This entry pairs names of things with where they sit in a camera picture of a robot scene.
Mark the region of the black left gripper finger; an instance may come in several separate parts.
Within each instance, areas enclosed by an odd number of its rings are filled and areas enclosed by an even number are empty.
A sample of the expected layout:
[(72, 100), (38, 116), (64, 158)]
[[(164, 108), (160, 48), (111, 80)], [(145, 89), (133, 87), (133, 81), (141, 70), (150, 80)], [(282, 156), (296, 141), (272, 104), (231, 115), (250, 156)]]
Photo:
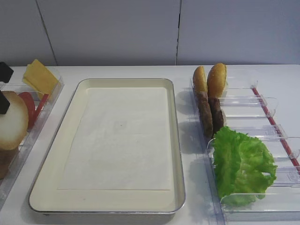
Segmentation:
[(1, 115), (6, 114), (10, 107), (10, 102), (7, 99), (8, 94), (9, 94), (9, 91), (1, 91), (0, 92), (0, 114)]
[(5, 62), (0, 63), (0, 81), (8, 83), (14, 73), (13, 69), (9, 67)]

